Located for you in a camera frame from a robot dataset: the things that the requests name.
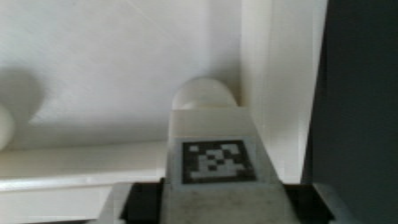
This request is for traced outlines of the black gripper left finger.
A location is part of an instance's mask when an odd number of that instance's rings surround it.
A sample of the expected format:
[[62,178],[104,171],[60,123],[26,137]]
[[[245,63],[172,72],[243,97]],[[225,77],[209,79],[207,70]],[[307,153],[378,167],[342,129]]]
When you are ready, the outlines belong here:
[[117,183],[106,199],[99,224],[159,224],[163,181]]

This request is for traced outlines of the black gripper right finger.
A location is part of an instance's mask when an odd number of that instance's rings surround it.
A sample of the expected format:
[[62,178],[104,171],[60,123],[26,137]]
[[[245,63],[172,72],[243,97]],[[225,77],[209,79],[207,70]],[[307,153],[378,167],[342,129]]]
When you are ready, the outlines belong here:
[[348,206],[328,185],[285,184],[284,191],[300,224],[355,224]]

